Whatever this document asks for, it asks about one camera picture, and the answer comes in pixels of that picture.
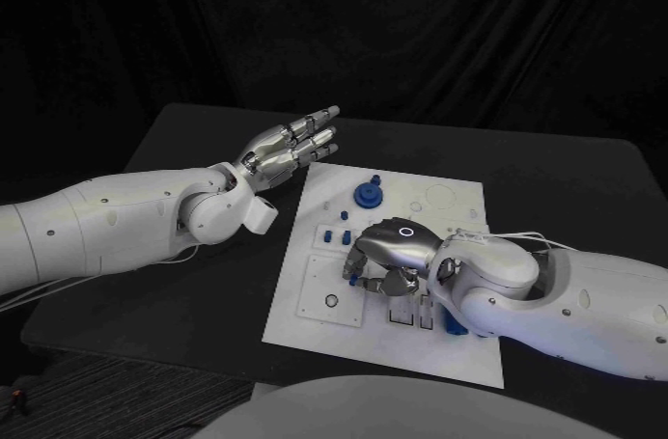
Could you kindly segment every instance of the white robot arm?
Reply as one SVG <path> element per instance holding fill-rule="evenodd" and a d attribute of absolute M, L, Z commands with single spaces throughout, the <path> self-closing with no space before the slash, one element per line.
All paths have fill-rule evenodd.
<path fill-rule="evenodd" d="M 366 259 L 388 269 L 385 278 L 357 277 Z M 443 241 L 415 222 L 383 220 L 355 242 L 343 278 L 396 296 L 415 292 L 418 277 L 476 335 L 512 338 L 607 373 L 668 381 L 665 268 L 561 248 L 531 254 L 487 233 L 458 231 Z M 529 299 L 533 287 L 542 297 Z"/>
<path fill-rule="evenodd" d="M 265 130 L 233 164 L 86 180 L 0 206 L 0 294 L 41 282 L 134 270 L 189 247 L 220 243 L 241 225 L 264 234 L 278 211 L 255 195 L 336 151 L 337 107 Z"/>

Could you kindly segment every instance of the black backdrop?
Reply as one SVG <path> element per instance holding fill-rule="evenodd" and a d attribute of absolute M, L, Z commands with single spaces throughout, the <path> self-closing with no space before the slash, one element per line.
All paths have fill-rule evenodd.
<path fill-rule="evenodd" d="M 624 138 L 668 191 L 663 1 L 0 0 L 0 203 L 119 172 L 174 101 Z"/>

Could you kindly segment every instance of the circular hole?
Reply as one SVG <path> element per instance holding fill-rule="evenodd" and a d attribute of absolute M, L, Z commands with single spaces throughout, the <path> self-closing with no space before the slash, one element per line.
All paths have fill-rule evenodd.
<path fill-rule="evenodd" d="M 324 298 L 324 303 L 327 304 L 327 307 L 334 307 L 337 304 L 337 297 L 334 294 L 329 294 L 327 297 Z"/>

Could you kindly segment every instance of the silver metal part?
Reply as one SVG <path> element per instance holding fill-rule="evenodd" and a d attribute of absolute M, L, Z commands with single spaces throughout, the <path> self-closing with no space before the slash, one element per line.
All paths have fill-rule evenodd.
<path fill-rule="evenodd" d="M 275 125 L 252 139 L 233 166 L 255 193 L 281 184 L 298 167 L 305 167 L 337 150 L 336 145 L 327 145 L 336 129 L 327 127 L 314 133 L 337 112 L 337 106 L 331 106 L 292 123 Z"/>
<path fill-rule="evenodd" d="M 441 238 L 406 219 L 385 219 L 362 232 L 347 253 L 342 277 L 357 276 L 355 285 L 388 296 L 412 294 L 417 278 L 427 278 L 428 264 L 441 246 Z M 360 277 L 370 259 L 386 270 L 385 278 Z"/>

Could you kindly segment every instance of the robotic hand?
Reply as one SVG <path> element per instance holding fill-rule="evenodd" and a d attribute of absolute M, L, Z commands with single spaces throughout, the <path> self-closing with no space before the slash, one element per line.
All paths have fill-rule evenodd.
<path fill-rule="evenodd" d="M 383 278 L 359 276 L 367 259 Z M 668 270 L 656 265 L 561 248 L 529 253 L 489 233 L 457 230 L 441 240 L 392 218 L 356 239 L 342 277 L 388 296 L 412 294 L 421 278 L 476 335 L 512 338 L 607 373 L 668 380 Z"/>
<path fill-rule="evenodd" d="M 241 225 L 264 234 L 278 211 L 255 195 L 336 151 L 337 107 L 277 125 L 229 164 L 119 174 L 0 206 L 0 294 L 57 279 L 135 270 Z"/>

